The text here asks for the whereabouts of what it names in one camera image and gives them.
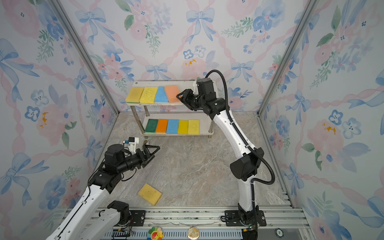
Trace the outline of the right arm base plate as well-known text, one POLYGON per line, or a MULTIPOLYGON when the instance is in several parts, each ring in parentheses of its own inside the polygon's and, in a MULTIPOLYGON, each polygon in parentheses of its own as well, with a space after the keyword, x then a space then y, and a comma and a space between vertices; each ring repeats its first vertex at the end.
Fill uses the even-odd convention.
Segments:
POLYGON ((224 215, 220 217, 221 221, 226 224, 227 227, 266 227, 267 222, 265 214, 261 210, 244 212, 241 210, 224 212, 224 215))

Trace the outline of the round white dial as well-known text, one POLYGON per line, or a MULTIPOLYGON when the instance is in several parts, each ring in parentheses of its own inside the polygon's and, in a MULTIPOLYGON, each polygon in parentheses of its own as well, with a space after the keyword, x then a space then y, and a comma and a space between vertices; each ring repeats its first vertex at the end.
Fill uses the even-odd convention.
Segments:
POLYGON ((280 229, 280 228, 276 228, 276 229, 275 229, 275 234, 276 234, 276 236, 277 236, 278 238, 280 238, 280 239, 284 237, 284 232, 283 232, 283 230, 280 229))

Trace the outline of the peach pink sponge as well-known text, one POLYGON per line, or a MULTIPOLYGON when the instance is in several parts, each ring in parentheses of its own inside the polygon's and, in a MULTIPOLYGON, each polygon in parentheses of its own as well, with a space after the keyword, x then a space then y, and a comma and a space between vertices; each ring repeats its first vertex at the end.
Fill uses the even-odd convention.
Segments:
POLYGON ((165 86, 165 92, 167 94, 169 103, 179 103, 177 94, 181 93, 178 86, 165 86))

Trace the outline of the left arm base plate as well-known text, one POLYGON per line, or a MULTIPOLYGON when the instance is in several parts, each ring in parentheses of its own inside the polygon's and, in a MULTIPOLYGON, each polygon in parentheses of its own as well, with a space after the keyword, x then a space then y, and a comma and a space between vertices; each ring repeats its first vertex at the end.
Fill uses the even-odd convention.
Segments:
POLYGON ((129 210, 120 212, 119 227, 143 227, 146 219, 145 210, 129 210))

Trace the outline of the colourful round toy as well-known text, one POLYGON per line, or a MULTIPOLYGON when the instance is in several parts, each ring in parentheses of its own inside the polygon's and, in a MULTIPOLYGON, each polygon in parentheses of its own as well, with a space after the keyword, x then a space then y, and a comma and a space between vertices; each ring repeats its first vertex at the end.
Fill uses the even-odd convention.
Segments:
POLYGON ((162 240, 163 237, 163 230, 160 227, 152 227, 147 234, 147 240, 162 240))

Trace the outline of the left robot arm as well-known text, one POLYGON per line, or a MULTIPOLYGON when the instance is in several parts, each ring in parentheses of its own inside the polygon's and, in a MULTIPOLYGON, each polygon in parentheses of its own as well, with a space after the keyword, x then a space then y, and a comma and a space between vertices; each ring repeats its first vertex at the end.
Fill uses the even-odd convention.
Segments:
POLYGON ((112 227, 130 224, 132 215, 129 204, 111 202, 92 224, 92 216, 123 180, 123 173, 145 168, 160 150, 159 146, 143 145, 130 151, 121 144, 107 148, 104 161, 92 174, 83 196, 69 215, 48 236, 49 240, 100 240, 112 227))

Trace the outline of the yellow orange sponge bottom left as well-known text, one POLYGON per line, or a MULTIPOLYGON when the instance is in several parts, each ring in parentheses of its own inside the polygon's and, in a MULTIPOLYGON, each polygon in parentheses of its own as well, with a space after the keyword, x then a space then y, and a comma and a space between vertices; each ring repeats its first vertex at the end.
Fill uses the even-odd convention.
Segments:
POLYGON ((145 184, 138 192, 138 195, 153 206, 155 206, 162 197, 162 193, 149 184, 145 184))

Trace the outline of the blue sponge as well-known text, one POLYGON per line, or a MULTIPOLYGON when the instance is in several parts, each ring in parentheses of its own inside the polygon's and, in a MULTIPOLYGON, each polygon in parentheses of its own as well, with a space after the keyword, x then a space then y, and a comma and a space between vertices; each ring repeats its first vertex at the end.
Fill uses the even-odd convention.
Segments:
POLYGON ((177 135, 179 129, 179 120, 168 120, 166 134, 177 135))
POLYGON ((155 103, 168 103, 168 102, 169 100, 165 92, 165 87, 159 86, 156 93, 156 97, 155 97, 155 103))

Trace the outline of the white two-tier shelf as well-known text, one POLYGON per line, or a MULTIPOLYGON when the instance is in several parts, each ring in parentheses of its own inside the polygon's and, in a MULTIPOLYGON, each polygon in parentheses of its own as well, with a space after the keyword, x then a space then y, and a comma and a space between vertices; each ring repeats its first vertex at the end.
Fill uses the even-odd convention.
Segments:
POLYGON ((196 81, 141 81, 134 83, 125 99, 141 134, 147 136, 212 136, 214 122, 202 110, 189 110, 176 95, 196 81))

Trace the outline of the green scrub sponge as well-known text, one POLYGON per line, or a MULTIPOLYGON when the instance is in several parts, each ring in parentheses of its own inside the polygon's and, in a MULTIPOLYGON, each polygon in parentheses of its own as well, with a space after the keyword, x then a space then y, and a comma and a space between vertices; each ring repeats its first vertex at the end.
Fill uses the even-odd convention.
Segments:
POLYGON ((147 134, 154 134, 156 132, 159 120, 149 119, 146 125, 145 132, 147 134))

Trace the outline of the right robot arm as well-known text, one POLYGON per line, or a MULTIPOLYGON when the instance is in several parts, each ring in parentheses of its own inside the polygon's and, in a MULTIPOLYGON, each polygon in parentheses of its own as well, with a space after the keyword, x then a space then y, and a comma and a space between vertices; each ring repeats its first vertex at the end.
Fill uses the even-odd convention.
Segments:
POLYGON ((257 174, 261 160, 255 155, 261 153, 249 143, 237 126, 229 110, 228 97, 217 98, 211 79, 197 81, 198 93, 186 89, 177 94, 177 99, 192 111, 202 110, 223 131, 234 150, 236 160, 230 164, 232 174, 238 179, 240 198, 238 203, 239 222, 245 226, 257 223, 257 203, 252 179, 257 174))

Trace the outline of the round gold badge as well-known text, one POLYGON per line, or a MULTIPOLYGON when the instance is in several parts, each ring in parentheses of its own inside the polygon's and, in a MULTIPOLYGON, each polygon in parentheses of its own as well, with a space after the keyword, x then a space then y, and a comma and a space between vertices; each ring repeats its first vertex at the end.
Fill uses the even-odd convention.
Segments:
POLYGON ((189 240, 198 240, 200 237, 200 230, 197 227, 190 227, 187 231, 189 240))

